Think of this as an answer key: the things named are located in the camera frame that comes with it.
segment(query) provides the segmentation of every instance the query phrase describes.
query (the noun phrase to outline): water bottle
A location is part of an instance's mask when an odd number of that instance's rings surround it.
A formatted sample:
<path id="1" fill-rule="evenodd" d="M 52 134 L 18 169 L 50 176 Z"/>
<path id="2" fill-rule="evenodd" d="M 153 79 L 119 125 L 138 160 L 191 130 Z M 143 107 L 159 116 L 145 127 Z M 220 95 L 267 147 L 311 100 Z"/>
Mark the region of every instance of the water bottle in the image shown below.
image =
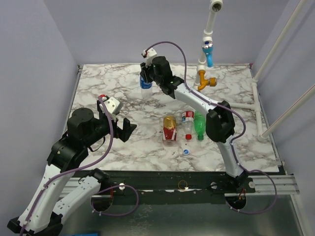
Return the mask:
<path id="1" fill-rule="evenodd" d="M 140 75 L 140 87 L 142 98 L 149 98 L 152 96 L 152 82 L 146 83 Z"/>
<path id="2" fill-rule="evenodd" d="M 195 111 L 194 127 L 198 140 L 202 141 L 206 131 L 206 118 L 198 111 Z"/>
<path id="3" fill-rule="evenodd" d="M 184 127 L 186 140 L 190 140 L 192 138 L 193 116 L 193 111 L 186 111 L 182 113 L 182 125 Z"/>

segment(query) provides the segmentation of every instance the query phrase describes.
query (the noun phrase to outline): gray floor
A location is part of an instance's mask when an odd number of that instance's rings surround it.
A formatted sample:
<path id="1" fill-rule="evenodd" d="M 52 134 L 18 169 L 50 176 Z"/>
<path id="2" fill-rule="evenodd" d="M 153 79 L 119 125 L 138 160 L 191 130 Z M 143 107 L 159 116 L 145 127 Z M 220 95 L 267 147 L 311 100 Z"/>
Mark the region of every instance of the gray floor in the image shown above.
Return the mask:
<path id="1" fill-rule="evenodd" d="M 261 210 L 273 200 L 248 197 L 246 210 Z M 113 206 L 122 213 L 132 206 Z M 243 215 L 226 205 L 141 205 L 126 217 L 92 214 L 90 202 L 67 220 L 61 236 L 99 233 L 98 236 L 302 236 L 292 201 L 280 196 L 275 207 L 260 215 Z"/>

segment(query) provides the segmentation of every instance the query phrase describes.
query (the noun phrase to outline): white wall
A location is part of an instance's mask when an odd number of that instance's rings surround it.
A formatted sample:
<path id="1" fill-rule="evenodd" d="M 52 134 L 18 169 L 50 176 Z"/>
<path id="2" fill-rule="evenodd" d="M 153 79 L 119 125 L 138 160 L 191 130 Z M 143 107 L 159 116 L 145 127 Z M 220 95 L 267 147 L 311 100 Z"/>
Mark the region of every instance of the white wall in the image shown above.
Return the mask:
<path id="1" fill-rule="evenodd" d="M 61 136 L 76 63 L 42 0 L 0 7 L 0 231 L 30 202 Z"/>
<path id="2" fill-rule="evenodd" d="M 256 73 L 297 5 L 290 0 L 272 35 L 253 65 Z M 315 83 L 315 3 L 308 0 L 285 42 L 258 84 L 261 101 L 272 124 Z M 311 98 L 273 134 L 280 159 L 294 173 L 315 233 L 315 97 Z"/>
<path id="3" fill-rule="evenodd" d="M 288 0 L 223 0 L 214 27 L 215 63 L 254 62 Z M 139 62 L 140 53 L 168 40 L 197 63 L 210 0 L 45 0 L 80 64 Z M 159 46 L 183 63 L 174 46 Z"/>

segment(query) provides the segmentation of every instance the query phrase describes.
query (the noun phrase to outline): blue object on floor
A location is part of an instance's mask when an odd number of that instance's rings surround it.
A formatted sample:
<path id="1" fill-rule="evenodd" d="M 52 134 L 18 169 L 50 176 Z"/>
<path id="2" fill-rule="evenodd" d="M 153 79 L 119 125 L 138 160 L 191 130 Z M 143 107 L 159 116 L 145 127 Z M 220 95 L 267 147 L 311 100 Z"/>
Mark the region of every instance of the blue object on floor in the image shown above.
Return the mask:
<path id="1" fill-rule="evenodd" d="M 68 235 L 68 236 L 98 236 L 98 234 L 88 234 L 88 235 Z"/>

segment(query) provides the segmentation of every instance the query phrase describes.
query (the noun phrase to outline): bottle cap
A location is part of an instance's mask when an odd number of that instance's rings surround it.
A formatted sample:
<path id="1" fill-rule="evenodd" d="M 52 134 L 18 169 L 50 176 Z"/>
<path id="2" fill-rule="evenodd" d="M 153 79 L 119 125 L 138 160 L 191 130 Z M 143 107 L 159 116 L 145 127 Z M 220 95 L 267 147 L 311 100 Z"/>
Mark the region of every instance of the bottle cap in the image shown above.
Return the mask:
<path id="1" fill-rule="evenodd" d="M 187 135 L 186 135 L 186 139 L 187 139 L 187 140 L 190 140 L 191 138 L 192 138 L 191 134 L 187 134 Z"/>

